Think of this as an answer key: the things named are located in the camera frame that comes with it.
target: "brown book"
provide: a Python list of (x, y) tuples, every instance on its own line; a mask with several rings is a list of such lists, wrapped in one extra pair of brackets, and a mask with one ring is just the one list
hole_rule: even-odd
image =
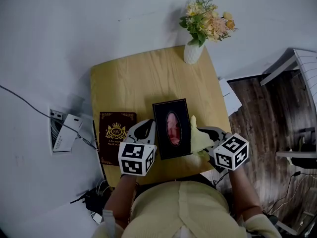
[(99, 159), (107, 165), (119, 166), (120, 142), (136, 124), (137, 114), (127, 112), (100, 112)]

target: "black tissue box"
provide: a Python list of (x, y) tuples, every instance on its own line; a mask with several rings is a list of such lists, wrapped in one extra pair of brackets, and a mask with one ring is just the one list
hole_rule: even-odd
[(189, 155), (190, 122), (186, 99), (153, 104), (162, 160)]

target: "wooden table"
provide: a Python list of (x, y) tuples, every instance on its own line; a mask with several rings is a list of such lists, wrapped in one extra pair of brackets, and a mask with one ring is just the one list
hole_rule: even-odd
[[(196, 116), (197, 126), (218, 126), (231, 132), (207, 49), (204, 48), (199, 61), (193, 65), (184, 62), (183, 52), (184, 46), (166, 48), (94, 66), (91, 95), (96, 131), (99, 131), (100, 112), (136, 112), (139, 122), (154, 118), (152, 103), (186, 98), (189, 116)], [(139, 184), (168, 181), (212, 169), (208, 158), (188, 155), (162, 161), (158, 150), (148, 174), (138, 177)], [(104, 169), (108, 184), (115, 187), (120, 168), (104, 165)]]

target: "white vase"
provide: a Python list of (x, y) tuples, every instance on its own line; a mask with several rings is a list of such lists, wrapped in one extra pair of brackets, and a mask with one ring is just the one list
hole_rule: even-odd
[(204, 45), (202, 44), (201, 47), (198, 45), (188, 45), (186, 44), (185, 50), (184, 50), (184, 61), (188, 64), (196, 63), (202, 54), (202, 51), (204, 49)]

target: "yellow sweater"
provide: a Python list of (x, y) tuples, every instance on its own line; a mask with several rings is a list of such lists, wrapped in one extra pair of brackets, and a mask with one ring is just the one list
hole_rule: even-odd
[[(130, 224), (125, 230), (116, 225), (115, 237), (246, 238), (246, 229), (266, 238), (281, 237), (262, 214), (250, 218), (245, 226), (229, 215), (227, 202), (217, 190), (199, 182), (172, 181), (142, 193), (133, 203)], [(93, 238), (107, 238), (107, 234), (101, 224)]]

